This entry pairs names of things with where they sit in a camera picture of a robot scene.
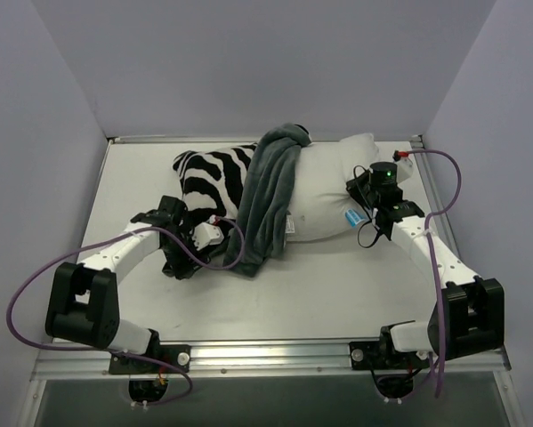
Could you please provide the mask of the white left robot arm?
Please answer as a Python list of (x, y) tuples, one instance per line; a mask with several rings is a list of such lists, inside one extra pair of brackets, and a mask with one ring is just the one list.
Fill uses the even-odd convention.
[(79, 263), (58, 266), (46, 333), (99, 350), (127, 352), (129, 363), (139, 372), (154, 371), (161, 360), (159, 335), (121, 318), (120, 282), (156, 251), (166, 258), (165, 272), (177, 279), (190, 278), (200, 263), (209, 263), (208, 247), (222, 240), (215, 220), (196, 224), (179, 198), (162, 197), (158, 208), (136, 214), (117, 241)]

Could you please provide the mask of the grey green pillowcase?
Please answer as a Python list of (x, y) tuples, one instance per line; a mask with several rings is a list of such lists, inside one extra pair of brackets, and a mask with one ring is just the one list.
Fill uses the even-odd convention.
[(247, 169), (236, 224), (223, 264), (247, 278), (256, 276), (270, 258), (285, 250), (289, 205), (302, 149), (311, 145), (305, 127), (286, 123), (270, 129), (258, 142)]

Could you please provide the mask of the white pillow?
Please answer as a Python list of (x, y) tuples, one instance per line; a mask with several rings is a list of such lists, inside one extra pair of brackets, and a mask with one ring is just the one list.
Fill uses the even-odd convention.
[(352, 229), (347, 209), (367, 218), (346, 189), (347, 181), (380, 159), (374, 135), (355, 134), (340, 141), (314, 142), (302, 150), (296, 165), (295, 186), (287, 209), (287, 240), (294, 243), (331, 238)]

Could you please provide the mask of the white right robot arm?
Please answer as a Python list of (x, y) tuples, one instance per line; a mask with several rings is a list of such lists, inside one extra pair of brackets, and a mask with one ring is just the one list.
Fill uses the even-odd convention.
[(502, 347), (502, 285), (467, 267), (433, 232), (421, 207), (405, 199), (398, 164), (373, 163), (363, 173), (355, 173), (346, 190), (369, 214), (376, 235), (401, 248), (436, 293), (428, 320), (382, 328), (376, 345), (379, 361), (396, 367), (408, 354), (432, 352), (451, 360)]

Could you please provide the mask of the zebra striped pillowcase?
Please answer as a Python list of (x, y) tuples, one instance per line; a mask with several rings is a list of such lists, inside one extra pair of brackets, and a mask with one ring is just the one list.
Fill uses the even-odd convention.
[(161, 197), (158, 207), (173, 211), (184, 209), (194, 228), (202, 222), (221, 228), (224, 235), (221, 244), (204, 248), (210, 261), (224, 252), (229, 243), (256, 148), (254, 142), (203, 151), (190, 149), (172, 162), (180, 193)]

